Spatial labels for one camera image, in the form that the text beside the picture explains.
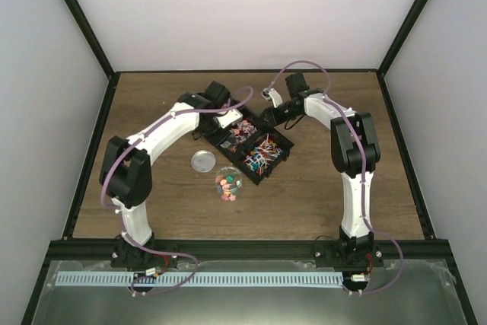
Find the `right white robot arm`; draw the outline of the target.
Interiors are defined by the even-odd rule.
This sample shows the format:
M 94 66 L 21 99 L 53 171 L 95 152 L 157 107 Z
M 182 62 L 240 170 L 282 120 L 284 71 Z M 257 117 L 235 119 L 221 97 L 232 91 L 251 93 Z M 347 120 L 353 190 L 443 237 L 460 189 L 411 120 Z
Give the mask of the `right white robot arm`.
M 263 98 L 272 106 L 260 118 L 270 126 L 278 126 L 305 115 L 330 131 L 331 158 L 343 186 L 344 210 L 336 249 L 343 264 L 356 266 L 374 245 L 371 182 L 380 161 L 380 146 L 372 115 L 346 108 L 326 92 L 310 88 L 302 73 L 285 80 L 290 99 L 284 101 L 272 85 L 263 89 Z

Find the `metal candy scoop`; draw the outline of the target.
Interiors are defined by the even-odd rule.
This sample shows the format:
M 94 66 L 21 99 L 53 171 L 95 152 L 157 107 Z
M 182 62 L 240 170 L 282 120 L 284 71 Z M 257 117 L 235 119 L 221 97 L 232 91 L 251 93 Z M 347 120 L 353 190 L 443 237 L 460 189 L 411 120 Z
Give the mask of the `metal candy scoop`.
M 222 148 L 225 148 L 227 150 L 234 150 L 237 147 L 237 145 L 238 145 L 238 140 L 235 136 L 229 136 L 220 144 Z

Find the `black three-compartment candy tray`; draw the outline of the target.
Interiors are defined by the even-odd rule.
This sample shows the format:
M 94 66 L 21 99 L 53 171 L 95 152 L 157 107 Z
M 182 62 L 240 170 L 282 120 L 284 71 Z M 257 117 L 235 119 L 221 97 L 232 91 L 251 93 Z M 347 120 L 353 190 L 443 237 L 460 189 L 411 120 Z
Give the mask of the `black three-compartment candy tray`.
M 243 114 L 242 120 L 246 119 L 251 122 L 257 128 L 257 131 L 243 144 L 238 145 L 234 150 L 227 150 L 225 148 L 222 148 L 220 146 L 221 142 L 210 142 L 210 144 L 214 146 L 223 156 L 225 156 L 238 170 L 240 170 L 245 176 L 247 176 L 250 181 L 252 181 L 252 183 L 258 185 L 263 179 L 268 178 L 273 170 L 280 163 L 288 159 L 291 149 L 294 147 L 294 143 L 291 142 L 279 131 L 277 131 L 275 128 L 264 126 L 259 120 L 258 116 L 248 107 L 242 106 L 239 107 L 238 110 Z M 228 137 L 231 134 L 230 129 L 234 126 L 236 126 L 236 124 L 225 128 L 228 130 Z M 271 137 L 278 144 L 278 146 L 283 149 L 283 155 L 277 158 L 276 161 L 271 163 L 270 168 L 266 170 L 262 176 L 258 176 L 245 165 L 244 158 L 247 153 L 250 152 L 250 149 L 258 142 L 260 142 L 261 138 L 265 134 L 271 135 Z

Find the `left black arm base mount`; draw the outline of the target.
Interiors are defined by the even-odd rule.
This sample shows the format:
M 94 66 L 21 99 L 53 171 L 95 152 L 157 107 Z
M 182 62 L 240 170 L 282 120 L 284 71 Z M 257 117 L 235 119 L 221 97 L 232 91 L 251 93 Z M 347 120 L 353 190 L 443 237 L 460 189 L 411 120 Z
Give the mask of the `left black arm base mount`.
M 177 264 L 177 259 L 171 256 L 149 253 L 132 246 L 121 235 L 117 236 L 113 243 L 111 259 L 113 268 L 148 269 L 156 266 L 174 268 Z

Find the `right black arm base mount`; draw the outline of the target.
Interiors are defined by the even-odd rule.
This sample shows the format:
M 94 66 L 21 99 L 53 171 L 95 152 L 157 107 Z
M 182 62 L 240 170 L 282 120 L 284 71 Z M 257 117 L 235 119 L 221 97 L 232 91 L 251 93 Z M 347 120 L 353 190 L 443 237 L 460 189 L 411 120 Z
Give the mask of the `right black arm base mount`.
M 371 237 L 359 239 L 347 238 L 333 239 L 326 235 L 315 238 L 311 253 L 317 264 L 332 266 L 334 268 L 346 269 L 367 269 L 372 266 L 382 267 L 383 258 L 377 256 L 377 247 L 373 246 L 374 240 Z

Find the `round metal jar lid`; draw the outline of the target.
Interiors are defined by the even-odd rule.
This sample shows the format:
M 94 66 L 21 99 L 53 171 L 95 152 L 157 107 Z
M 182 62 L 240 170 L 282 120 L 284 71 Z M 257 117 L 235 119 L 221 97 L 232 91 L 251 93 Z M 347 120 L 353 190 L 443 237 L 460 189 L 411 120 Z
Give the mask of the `round metal jar lid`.
M 216 157 L 211 151 L 199 150 L 191 157 L 190 164 L 193 170 L 208 173 L 215 167 Z

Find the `clear glass jar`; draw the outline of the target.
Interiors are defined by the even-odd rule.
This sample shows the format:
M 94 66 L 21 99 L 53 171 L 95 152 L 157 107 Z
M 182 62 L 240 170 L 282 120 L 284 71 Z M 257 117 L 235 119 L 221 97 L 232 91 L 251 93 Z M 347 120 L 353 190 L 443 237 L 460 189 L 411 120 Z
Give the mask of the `clear glass jar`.
M 218 197 L 224 202 L 236 202 L 243 189 L 243 175 L 233 166 L 221 168 L 215 175 Z

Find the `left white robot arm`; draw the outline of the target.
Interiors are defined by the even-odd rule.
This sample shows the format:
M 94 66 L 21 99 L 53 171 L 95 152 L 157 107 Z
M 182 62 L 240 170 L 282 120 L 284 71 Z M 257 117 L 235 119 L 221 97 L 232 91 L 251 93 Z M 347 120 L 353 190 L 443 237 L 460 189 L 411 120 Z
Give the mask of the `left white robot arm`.
M 186 92 L 159 119 L 127 138 L 117 135 L 108 143 L 100 172 L 100 201 L 121 216 L 122 239 L 131 247 L 129 259 L 149 266 L 155 248 L 148 243 L 153 231 L 148 223 L 146 201 L 153 187 L 152 166 L 172 144 L 189 132 L 220 127 L 217 115 L 229 113 L 231 92 L 213 81 L 203 92 Z

